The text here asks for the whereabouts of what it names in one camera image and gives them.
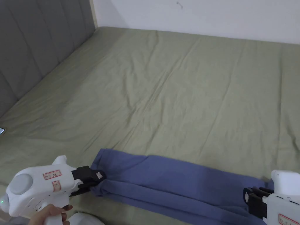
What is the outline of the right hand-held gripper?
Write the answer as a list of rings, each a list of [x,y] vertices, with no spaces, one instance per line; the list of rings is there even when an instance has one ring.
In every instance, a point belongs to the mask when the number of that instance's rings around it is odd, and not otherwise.
[[[243,188],[243,200],[248,212],[267,225],[300,224],[300,174],[293,171],[273,170],[274,189],[265,187]]]

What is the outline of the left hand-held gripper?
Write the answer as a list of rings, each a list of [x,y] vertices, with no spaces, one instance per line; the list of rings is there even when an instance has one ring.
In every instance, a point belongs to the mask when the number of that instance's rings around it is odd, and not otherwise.
[[[89,166],[72,167],[66,156],[58,156],[51,165],[28,167],[18,172],[0,198],[0,208],[11,217],[40,212],[52,204],[65,208],[70,197],[90,192],[105,180],[102,170]]]

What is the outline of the person's left hand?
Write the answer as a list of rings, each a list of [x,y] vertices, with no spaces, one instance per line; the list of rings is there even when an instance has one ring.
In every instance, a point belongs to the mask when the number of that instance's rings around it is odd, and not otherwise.
[[[72,205],[67,205],[63,208],[55,207],[53,204],[47,205],[40,212],[30,218],[29,225],[43,225],[48,217],[59,215],[63,225],[69,225],[70,222],[67,220],[67,211],[73,209]]]

